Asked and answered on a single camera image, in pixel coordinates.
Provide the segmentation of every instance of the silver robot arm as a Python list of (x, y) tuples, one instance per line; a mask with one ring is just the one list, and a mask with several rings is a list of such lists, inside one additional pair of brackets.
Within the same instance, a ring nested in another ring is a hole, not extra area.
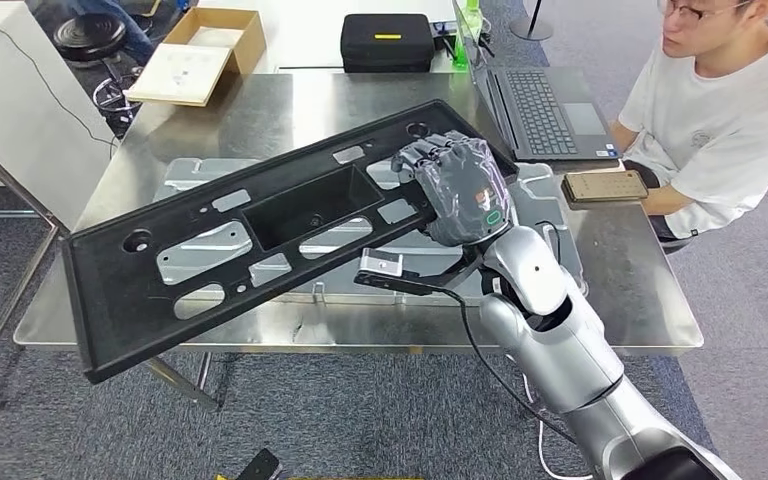
[(516, 298), (485, 296), (481, 323), (564, 420), (595, 478), (739, 478), (625, 377), (598, 315), (534, 230), (510, 228), (487, 248), (483, 263)]
[[(664, 419), (625, 377), (575, 281), (537, 232), (516, 224), (514, 201), (484, 140), (458, 132), (432, 135), (405, 147), (393, 169), (403, 181), (417, 180), (434, 206), (438, 218), (427, 234), (462, 245), (471, 252), (464, 265), (481, 264), (504, 279), (502, 293), (483, 298), (481, 322), (564, 420), (595, 478), (739, 478)], [(379, 256), (373, 264), (390, 260)], [(463, 277), (450, 272), (422, 284), (405, 276), (382, 279), (374, 270), (356, 281), (419, 295), (445, 291)]]

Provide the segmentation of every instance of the black case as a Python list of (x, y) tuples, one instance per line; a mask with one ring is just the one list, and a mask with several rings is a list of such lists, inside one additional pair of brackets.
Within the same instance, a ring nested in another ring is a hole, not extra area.
[(434, 39), (421, 14), (352, 14), (340, 38), (346, 73), (428, 72)]

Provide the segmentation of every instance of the yellow label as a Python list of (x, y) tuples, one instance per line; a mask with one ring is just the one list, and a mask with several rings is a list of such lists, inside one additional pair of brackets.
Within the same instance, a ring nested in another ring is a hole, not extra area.
[(351, 477), (351, 478), (336, 478), (336, 477), (292, 477), (289, 480), (423, 480), (421, 478), (390, 478), (390, 477)]

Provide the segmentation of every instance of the smartphone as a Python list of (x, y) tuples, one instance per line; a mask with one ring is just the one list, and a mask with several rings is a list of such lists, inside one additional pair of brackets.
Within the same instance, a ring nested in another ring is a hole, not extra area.
[(255, 455), (236, 480), (275, 480), (281, 474), (281, 462), (267, 449)]
[(649, 189), (634, 170), (568, 173), (561, 185), (569, 200), (577, 203), (641, 200), (649, 196)]

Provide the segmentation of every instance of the white t-shirt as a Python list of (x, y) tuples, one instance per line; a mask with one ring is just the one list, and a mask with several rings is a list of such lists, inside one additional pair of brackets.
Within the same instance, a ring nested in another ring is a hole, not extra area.
[(768, 53), (725, 77), (655, 49), (620, 113), (640, 132), (625, 159), (649, 167), (694, 203), (667, 215), (678, 238), (721, 228), (768, 190)]

